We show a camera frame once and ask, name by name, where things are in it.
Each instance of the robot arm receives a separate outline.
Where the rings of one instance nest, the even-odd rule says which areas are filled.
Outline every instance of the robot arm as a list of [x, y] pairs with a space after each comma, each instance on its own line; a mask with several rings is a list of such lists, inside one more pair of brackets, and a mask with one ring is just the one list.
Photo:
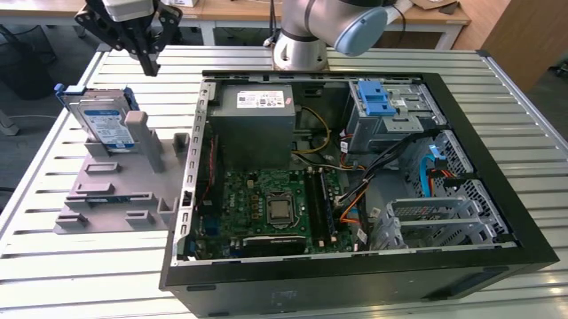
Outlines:
[[[158, 54], [178, 33], [180, 9], [160, 0], [86, 0], [75, 21], [114, 49], [128, 51], [140, 62], [144, 74], [158, 75]], [[156, 34], [151, 24], [155, 15], [163, 31]]]
[[282, 70], [326, 67], [326, 44], [348, 56], [364, 54], [388, 24], [382, 0], [285, 0], [274, 64]]
[[[144, 74], [158, 75], [158, 54], [179, 32], [180, 9], [160, 0], [86, 0], [79, 25], [114, 49], [128, 51]], [[364, 54], [388, 23], [382, 0], [285, 0], [274, 65], [282, 70], [326, 68], [326, 44], [348, 56]], [[152, 32], [155, 15], [163, 31]]]

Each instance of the power supply label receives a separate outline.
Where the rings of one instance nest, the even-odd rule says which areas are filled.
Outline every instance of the power supply label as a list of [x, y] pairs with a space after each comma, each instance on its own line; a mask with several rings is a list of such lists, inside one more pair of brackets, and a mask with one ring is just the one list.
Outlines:
[[116, 110], [86, 110], [86, 121], [100, 142], [116, 150], [134, 147], [134, 139]]
[[283, 108], [283, 91], [241, 91], [237, 95], [237, 108]]

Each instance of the green circuit board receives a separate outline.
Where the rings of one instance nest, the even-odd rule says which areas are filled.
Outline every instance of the green circuit board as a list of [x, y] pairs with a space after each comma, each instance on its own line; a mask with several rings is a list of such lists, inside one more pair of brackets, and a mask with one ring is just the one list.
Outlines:
[[[325, 173], [330, 198], [339, 194], [335, 171]], [[227, 171], [223, 181], [222, 216], [215, 221], [217, 234], [202, 237], [207, 242], [207, 254], [213, 259], [230, 258], [230, 240], [254, 236], [303, 236], [306, 254], [348, 252], [353, 248], [348, 227], [337, 231], [337, 241], [325, 247], [313, 244], [310, 216], [305, 198], [303, 172], [287, 170]], [[274, 224], [269, 204], [274, 199], [291, 203], [293, 218], [289, 223]]]

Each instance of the motherboard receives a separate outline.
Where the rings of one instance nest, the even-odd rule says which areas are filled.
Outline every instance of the motherboard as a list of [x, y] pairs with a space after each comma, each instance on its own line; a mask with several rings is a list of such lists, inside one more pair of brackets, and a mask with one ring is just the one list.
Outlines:
[[227, 171], [222, 212], [202, 220], [203, 257], [352, 251], [350, 229], [333, 212], [339, 192], [335, 171]]

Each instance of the aluminum workbench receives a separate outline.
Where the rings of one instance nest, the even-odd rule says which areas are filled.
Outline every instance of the aluminum workbench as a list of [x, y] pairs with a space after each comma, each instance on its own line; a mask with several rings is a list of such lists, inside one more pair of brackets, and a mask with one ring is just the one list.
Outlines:
[[[160, 138], [190, 132], [205, 69], [267, 70], [255, 47], [170, 47], [158, 77], [124, 52], [98, 52], [80, 79], [128, 84]], [[450, 302], [298, 312], [325, 318], [567, 318], [568, 144], [491, 58], [472, 51], [329, 51], [331, 70], [440, 73], [561, 261]], [[86, 133], [66, 110], [0, 215], [0, 317], [191, 318], [158, 290], [166, 231], [56, 235], [55, 218], [80, 168]]]

